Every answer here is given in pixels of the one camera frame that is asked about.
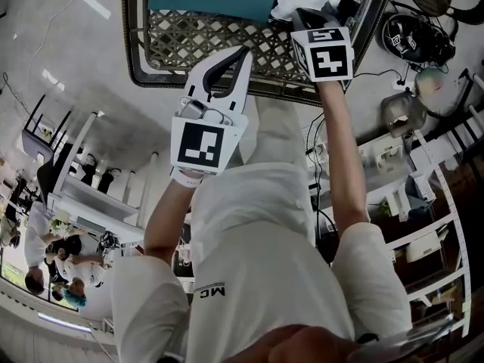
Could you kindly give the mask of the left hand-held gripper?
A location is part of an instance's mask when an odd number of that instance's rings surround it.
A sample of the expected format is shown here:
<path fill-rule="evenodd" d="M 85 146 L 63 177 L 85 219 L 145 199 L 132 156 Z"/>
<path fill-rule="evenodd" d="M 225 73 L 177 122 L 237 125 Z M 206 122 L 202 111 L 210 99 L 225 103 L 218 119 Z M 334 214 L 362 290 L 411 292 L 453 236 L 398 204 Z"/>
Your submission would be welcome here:
<path fill-rule="evenodd" d="M 229 87 L 212 93 L 213 86 L 234 64 Z M 219 175 L 226 169 L 249 125 L 244 108 L 252 64 L 252 52 L 239 45 L 217 51 L 191 70 L 185 84 L 187 96 L 180 99 L 172 118 L 172 166 L 205 175 Z"/>

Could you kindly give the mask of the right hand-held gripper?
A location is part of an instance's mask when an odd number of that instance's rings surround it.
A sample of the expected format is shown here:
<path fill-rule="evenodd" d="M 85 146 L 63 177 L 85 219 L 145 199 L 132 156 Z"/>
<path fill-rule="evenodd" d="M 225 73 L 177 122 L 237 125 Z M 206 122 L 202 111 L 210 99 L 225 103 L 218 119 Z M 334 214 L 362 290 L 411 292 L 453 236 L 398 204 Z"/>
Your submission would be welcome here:
<path fill-rule="evenodd" d="M 300 69 L 312 82 L 353 78 L 355 53 L 349 29 L 325 11 L 297 8 L 290 34 Z"/>

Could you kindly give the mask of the person's right forearm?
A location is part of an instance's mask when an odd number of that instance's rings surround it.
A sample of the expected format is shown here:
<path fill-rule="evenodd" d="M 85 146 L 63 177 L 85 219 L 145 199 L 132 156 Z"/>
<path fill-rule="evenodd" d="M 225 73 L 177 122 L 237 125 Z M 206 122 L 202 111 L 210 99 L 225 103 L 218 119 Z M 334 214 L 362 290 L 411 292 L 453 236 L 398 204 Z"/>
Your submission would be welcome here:
<path fill-rule="evenodd" d="M 338 81 L 318 83 L 327 130 L 330 198 L 339 236 L 366 222 L 366 182 L 343 88 Z"/>

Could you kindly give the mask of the person's left forearm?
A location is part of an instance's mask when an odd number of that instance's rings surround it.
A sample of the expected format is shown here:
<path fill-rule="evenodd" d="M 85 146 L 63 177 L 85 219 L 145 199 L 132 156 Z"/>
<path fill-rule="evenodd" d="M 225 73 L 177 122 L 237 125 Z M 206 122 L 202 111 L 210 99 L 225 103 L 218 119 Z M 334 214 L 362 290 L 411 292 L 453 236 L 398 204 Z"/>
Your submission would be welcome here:
<path fill-rule="evenodd" d="M 174 179 L 170 181 L 145 229 L 145 256 L 171 264 L 194 192 L 194 188 L 187 188 Z"/>

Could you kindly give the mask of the dark wicker basket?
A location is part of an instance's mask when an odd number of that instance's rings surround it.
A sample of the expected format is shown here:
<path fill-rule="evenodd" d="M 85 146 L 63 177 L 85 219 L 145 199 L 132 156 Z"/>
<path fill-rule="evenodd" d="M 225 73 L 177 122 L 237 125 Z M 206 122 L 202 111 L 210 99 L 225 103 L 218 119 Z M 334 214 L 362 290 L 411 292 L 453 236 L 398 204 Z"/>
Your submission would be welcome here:
<path fill-rule="evenodd" d="M 318 106 L 315 83 L 300 69 L 293 24 L 196 11 L 152 11 L 148 0 L 122 0 L 123 32 L 131 80 L 145 88 L 184 88 L 191 70 L 217 51 L 243 45 L 253 54 L 248 92 L 253 96 Z M 232 65 L 213 86 L 224 92 Z"/>

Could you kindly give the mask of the person's beige trousers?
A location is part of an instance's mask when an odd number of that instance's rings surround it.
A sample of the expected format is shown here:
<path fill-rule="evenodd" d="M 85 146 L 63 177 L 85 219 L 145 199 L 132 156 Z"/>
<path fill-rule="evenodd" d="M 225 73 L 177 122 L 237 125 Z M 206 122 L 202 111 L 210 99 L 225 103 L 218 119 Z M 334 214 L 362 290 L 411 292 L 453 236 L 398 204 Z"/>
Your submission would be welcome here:
<path fill-rule="evenodd" d="M 255 100 L 258 127 L 253 152 L 244 162 L 248 200 L 261 219 L 277 223 L 315 245 L 309 175 L 295 107 L 287 101 Z"/>

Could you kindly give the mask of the black headset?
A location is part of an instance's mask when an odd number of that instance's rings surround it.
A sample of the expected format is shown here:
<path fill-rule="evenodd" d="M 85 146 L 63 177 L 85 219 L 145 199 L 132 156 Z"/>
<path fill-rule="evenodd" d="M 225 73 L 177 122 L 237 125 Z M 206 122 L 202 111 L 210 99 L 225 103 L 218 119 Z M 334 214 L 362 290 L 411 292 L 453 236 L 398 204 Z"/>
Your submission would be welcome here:
<path fill-rule="evenodd" d="M 442 67 L 455 56 L 454 38 L 425 17 L 387 13 L 380 33 L 381 46 L 410 63 Z"/>

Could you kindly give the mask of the grey-brown plastic container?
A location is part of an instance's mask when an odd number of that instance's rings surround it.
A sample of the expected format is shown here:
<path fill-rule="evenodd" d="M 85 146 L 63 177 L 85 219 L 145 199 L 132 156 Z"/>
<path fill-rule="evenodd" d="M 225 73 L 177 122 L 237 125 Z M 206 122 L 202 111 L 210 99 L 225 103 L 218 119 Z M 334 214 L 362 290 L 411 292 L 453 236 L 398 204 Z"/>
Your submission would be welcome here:
<path fill-rule="evenodd" d="M 384 98 L 381 116 L 391 136 L 398 138 L 424 126 L 427 108 L 416 95 L 406 91 Z"/>

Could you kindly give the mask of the pale round device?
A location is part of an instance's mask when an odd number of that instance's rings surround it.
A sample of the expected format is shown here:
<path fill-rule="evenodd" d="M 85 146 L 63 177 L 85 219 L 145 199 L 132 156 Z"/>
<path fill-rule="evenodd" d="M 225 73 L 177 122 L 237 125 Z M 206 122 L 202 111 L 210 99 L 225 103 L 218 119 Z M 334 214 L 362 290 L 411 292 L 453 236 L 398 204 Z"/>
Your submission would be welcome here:
<path fill-rule="evenodd" d="M 417 95 L 426 98 L 441 89 L 445 81 L 445 74 L 438 68 L 428 67 L 420 71 L 415 77 Z"/>

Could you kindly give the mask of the white wrist band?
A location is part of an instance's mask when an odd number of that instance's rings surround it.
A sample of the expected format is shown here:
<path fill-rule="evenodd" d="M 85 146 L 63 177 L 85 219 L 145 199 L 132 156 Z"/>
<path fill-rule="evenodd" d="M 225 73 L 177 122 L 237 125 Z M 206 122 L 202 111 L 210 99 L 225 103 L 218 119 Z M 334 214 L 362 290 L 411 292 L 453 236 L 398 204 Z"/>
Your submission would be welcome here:
<path fill-rule="evenodd" d="M 170 178 L 185 188 L 197 188 L 202 183 L 204 175 L 197 172 L 184 172 L 180 168 L 174 167 Z"/>

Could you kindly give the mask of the white table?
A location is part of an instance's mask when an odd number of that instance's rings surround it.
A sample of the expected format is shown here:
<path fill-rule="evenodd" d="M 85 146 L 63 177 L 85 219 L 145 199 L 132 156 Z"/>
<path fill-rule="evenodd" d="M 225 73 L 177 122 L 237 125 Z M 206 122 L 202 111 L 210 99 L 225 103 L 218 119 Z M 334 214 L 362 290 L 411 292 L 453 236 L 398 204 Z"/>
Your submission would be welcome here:
<path fill-rule="evenodd" d="M 70 223 L 78 226 L 87 224 L 86 229 L 92 233 L 109 231 L 117 236 L 121 244 L 139 242 L 144 236 L 145 213 L 158 153 L 151 155 L 138 207 L 128 205 L 128 185 L 125 186 L 123 199 L 117 200 L 72 177 L 68 174 L 70 164 L 97 118 L 97 113 L 91 113 L 80 130 L 67 154 L 54 190 L 47 196 L 45 208 L 53 215 L 66 213 Z"/>

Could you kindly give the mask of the grey chair black legs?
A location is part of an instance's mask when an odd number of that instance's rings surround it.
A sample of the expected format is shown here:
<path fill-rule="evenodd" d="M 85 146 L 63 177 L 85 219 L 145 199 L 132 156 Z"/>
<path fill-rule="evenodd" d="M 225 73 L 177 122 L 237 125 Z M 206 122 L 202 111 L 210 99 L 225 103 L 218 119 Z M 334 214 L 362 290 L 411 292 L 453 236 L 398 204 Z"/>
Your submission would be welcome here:
<path fill-rule="evenodd" d="M 21 132 L 21 138 L 22 138 L 23 151 L 25 152 L 25 154 L 27 154 L 29 157 L 32 157 L 33 159 L 37 159 L 38 155 L 41 155 L 44 159 L 44 164 L 39 167 L 36 174 L 37 174 L 37 181 L 39 183 L 41 201 L 43 202 L 44 206 L 47 206 L 48 194 L 50 193 L 49 178 L 54 168 L 54 153 L 57 150 L 59 143 L 57 143 L 55 147 L 52 147 L 52 145 L 55 142 L 59 132 L 63 129 L 64 124 L 66 123 L 66 121 L 68 120 L 71 114 L 71 111 L 69 111 L 65 115 L 60 125 L 54 130 L 54 134 L 50 137 L 50 140 L 46 141 L 35 134 L 35 130 L 37 129 L 37 127 L 40 124 L 40 121 L 42 120 L 42 117 L 43 117 L 42 114 L 37 119 L 36 124 L 33 127 L 33 130 L 29 130 L 29 125 L 33 121 L 34 115 L 36 111 L 39 109 L 44 99 L 45 99 L 45 95 L 43 95 L 40 98 L 35 109 L 29 116 L 29 119 L 27 120 L 26 125 L 24 126 Z"/>

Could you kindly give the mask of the person's white shirt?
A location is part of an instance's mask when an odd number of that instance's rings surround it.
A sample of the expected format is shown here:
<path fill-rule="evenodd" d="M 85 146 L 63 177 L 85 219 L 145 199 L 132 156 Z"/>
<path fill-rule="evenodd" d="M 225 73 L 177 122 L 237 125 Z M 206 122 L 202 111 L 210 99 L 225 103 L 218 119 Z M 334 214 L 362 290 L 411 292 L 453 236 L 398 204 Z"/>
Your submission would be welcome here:
<path fill-rule="evenodd" d="M 305 236 L 260 218 L 248 184 L 239 166 L 195 188 L 171 264 L 143 254 L 115 265 L 120 363 L 222 363 L 292 324 L 354 342 L 411 329 L 405 288 L 376 225 L 347 228 L 327 264 Z"/>

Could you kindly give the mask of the white shelf rack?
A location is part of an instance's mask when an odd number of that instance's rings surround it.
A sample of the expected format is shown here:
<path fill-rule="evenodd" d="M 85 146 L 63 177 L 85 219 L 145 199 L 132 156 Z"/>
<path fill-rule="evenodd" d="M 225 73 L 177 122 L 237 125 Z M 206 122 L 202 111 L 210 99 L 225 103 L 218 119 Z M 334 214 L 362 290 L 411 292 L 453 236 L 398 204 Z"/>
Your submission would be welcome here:
<path fill-rule="evenodd" d="M 465 337 L 471 319 L 470 261 L 458 208 L 436 146 L 421 132 L 385 134 L 359 146 L 367 176 L 367 214 L 378 225 L 405 287 L 415 326 L 447 315 Z M 407 177 L 425 175 L 436 199 L 405 192 Z"/>

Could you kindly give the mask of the long ceiling light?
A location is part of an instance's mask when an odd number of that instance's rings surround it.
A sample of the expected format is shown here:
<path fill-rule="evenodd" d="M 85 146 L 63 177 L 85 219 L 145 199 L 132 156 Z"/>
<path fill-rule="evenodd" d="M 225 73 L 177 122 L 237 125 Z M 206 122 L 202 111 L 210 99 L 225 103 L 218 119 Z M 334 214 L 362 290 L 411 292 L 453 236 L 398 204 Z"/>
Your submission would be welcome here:
<path fill-rule="evenodd" d="M 71 322 L 68 322 L 68 321 L 64 321 L 64 320 L 52 317 L 50 315 L 46 315 L 42 312 L 38 312 L 37 316 L 38 316 L 39 319 L 42 319 L 43 321 L 47 321 L 51 324 L 55 324 L 55 325 L 58 325 L 58 326 L 61 326 L 61 327 L 69 328 L 71 330 L 75 330 L 75 331 L 83 332 L 83 333 L 87 333 L 87 334 L 90 334 L 92 332 L 90 327 L 86 327 L 86 326 L 74 324 L 74 323 L 71 323 Z"/>

